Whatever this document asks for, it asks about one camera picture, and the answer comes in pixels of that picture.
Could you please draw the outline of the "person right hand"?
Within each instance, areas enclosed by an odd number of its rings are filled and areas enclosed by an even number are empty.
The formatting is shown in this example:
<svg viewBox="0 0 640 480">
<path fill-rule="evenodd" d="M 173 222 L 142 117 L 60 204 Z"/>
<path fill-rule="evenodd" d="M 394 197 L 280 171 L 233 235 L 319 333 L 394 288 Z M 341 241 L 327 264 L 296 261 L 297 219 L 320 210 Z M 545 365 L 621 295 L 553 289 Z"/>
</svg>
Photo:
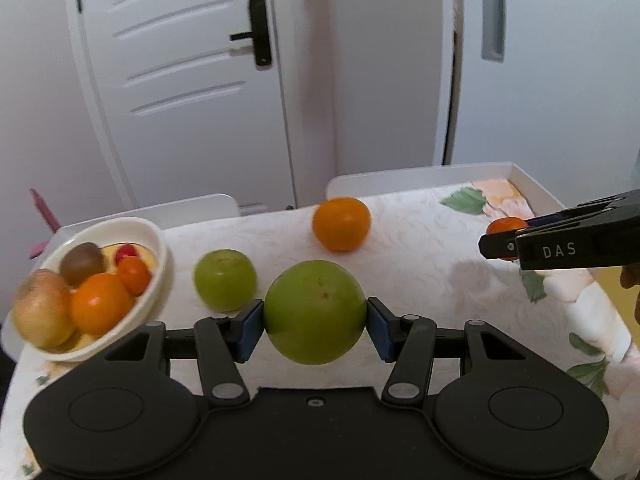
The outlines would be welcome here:
<svg viewBox="0 0 640 480">
<path fill-rule="evenodd" d="M 640 285 L 640 263 L 627 264 L 622 266 L 620 272 L 620 286 L 623 289 L 631 289 Z M 634 307 L 634 319 L 640 324 L 640 292 L 637 295 L 636 306 Z"/>
</svg>

